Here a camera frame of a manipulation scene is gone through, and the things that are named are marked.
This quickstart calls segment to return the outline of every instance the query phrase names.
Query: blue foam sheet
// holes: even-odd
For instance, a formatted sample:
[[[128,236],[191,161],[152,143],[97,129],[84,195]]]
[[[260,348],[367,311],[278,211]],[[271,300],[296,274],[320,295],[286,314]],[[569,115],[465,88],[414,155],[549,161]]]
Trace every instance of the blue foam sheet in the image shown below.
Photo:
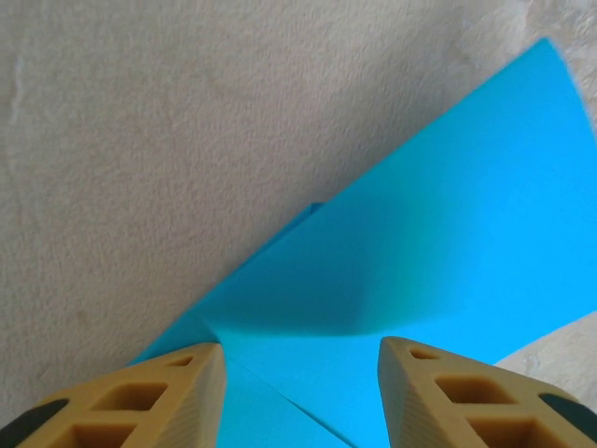
[[[220,341],[313,428],[387,446],[381,336],[494,363],[594,311],[595,291],[597,149],[543,40],[293,221],[137,361]],[[222,433],[243,432],[233,413]]]

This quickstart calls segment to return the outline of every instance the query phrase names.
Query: rectangular hole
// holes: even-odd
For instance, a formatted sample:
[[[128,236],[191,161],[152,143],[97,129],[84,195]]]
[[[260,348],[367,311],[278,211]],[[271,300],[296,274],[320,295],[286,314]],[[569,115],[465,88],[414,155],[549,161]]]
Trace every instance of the rectangular hole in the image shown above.
[[[49,448],[120,448],[134,425],[74,425]]]
[[[149,411],[168,388],[165,383],[120,385],[92,407],[94,411]]]
[[[180,359],[177,359],[176,361],[169,362],[166,365],[167,366],[173,366],[173,367],[185,367],[192,360],[193,360],[193,357],[181,357]]]
[[[436,384],[454,403],[516,403],[496,382],[482,376],[442,375]]]
[[[489,448],[567,448],[548,428],[532,417],[470,418],[468,423]]]
[[[412,357],[416,357],[417,359],[439,359],[437,355],[418,347],[411,347],[409,353]]]

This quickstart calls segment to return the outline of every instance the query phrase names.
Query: gray surface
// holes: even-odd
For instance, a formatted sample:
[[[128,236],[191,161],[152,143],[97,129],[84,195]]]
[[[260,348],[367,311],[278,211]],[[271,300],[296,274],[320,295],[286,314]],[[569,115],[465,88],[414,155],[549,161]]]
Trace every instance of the gray surface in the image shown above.
[[[307,203],[540,35],[597,111],[597,0],[2,9],[0,423],[123,366]],[[563,341],[541,357],[594,364],[594,326]]]

